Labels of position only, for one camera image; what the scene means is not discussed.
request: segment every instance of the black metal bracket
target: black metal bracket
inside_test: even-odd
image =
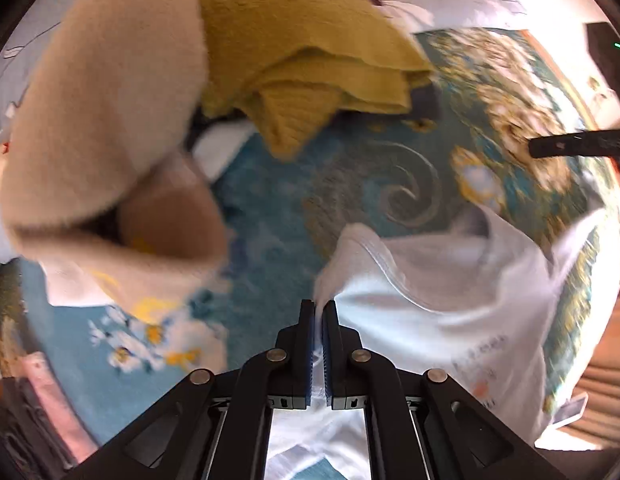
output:
[[[310,403],[314,303],[240,370],[194,370],[67,476],[69,480],[263,479],[272,410]],[[374,480],[565,480],[443,370],[397,370],[322,315],[334,410],[362,408]]]
[[[546,156],[620,156],[620,130],[580,132],[528,141],[532,158]]]

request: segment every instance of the folded towel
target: folded towel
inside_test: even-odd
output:
[[[205,62],[197,0],[78,0],[66,15],[14,118],[0,189],[15,248],[57,301],[89,303],[94,280],[156,323],[218,283],[225,227],[180,152]],[[112,210],[118,232],[97,234]]]
[[[410,111],[432,66],[368,0],[199,0],[211,118],[240,108],[273,155],[294,157],[340,109]]]

